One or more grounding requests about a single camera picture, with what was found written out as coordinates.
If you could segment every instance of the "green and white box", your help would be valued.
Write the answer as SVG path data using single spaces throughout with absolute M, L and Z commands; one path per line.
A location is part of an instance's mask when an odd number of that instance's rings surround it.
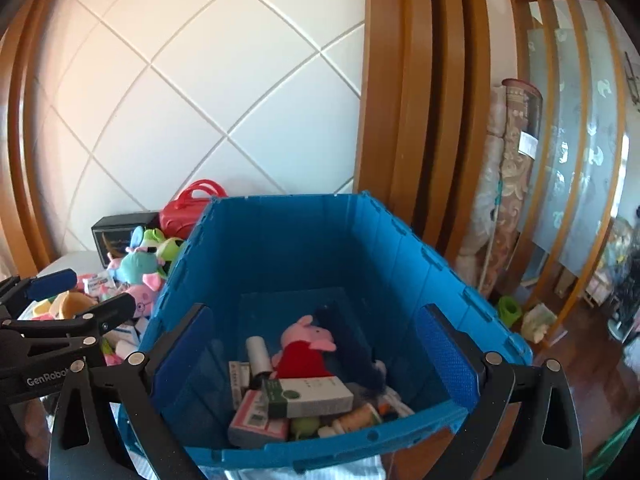
M 262 388 L 269 418 L 335 415 L 353 407 L 353 394 L 338 377 L 269 379 Z

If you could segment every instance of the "rolled rug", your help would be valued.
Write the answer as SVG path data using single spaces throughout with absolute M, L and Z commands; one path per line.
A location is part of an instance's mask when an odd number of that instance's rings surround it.
M 535 86 L 518 79 L 505 79 L 507 128 L 500 165 L 502 196 L 496 219 L 494 243 L 487 251 L 488 264 L 479 291 L 488 297 L 513 251 L 518 220 L 529 191 L 542 115 L 542 95 Z
M 500 164 L 504 151 L 502 136 L 506 126 L 506 113 L 506 88 L 492 87 L 482 169 L 465 237 L 454 263 L 458 276 L 470 286 L 478 286 L 479 269 L 476 254 L 486 245 L 494 230 L 494 209 L 500 184 Z

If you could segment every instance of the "label sticker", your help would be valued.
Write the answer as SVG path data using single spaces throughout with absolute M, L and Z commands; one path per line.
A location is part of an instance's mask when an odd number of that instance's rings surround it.
M 533 160 L 536 159 L 536 150 L 538 149 L 538 140 L 529 135 L 527 132 L 520 132 L 520 143 L 518 145 L 518 153 L 529 155 Z

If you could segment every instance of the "blue plastic crate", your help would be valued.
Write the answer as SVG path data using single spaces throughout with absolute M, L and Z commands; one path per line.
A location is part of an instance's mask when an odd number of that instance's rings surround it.
M 340 306 L 354 337 L 385 362 L 389 385 L 416 414 L 333 438 L 231 448 L 228 361 L 247 360 L 244 342 L 252 335 L 276 353 L 287 326 L 329 301 Z M 169 276 L 141 348 L 151 348 L 193 303 L 212 309 L 210 341 L 186 382 L 160 396 L 171 402 L 159 409 L 205 467 L 308 470 L 411 446 L 444 426 L 458 428 L 466 410 L 447 395 L 420 339 L 417 313 L 425 304 L 436 304 L 483 351 L 498 351 L 512 363 L 532 361 L 529 346 L 496 311 L 366 192 L 214 199 Z M 135 447 L 122 410 L 119 425 Z

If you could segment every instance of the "screw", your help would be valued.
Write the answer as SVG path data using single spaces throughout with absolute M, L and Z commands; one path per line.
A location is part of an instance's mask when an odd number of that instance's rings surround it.
M 552 372 L 560 371 L 560 363 L 555 359 L 549 359 L 549 361 L 546 362 L 546 367 L 549 368 L 549 370 L 551 370 Z
M 71 363 L 71 366 L 69 367 L 69 369 L 76 374 L 79 371 L 81 371 L 83 368 L 84 368 L 84 361 L 81 361 L 80 359 L 78 359 L 78 361 L 73 361 Z
M 145 360 L 145 355 L 142 352 L 133 352 L 128 358 L 130 365 L 138 366 L 142 361 Z
M 491 365 L 499 365 L 502 362 L 502 356 L 498 352 L 487 352 L 484 356 L 486 361 Z

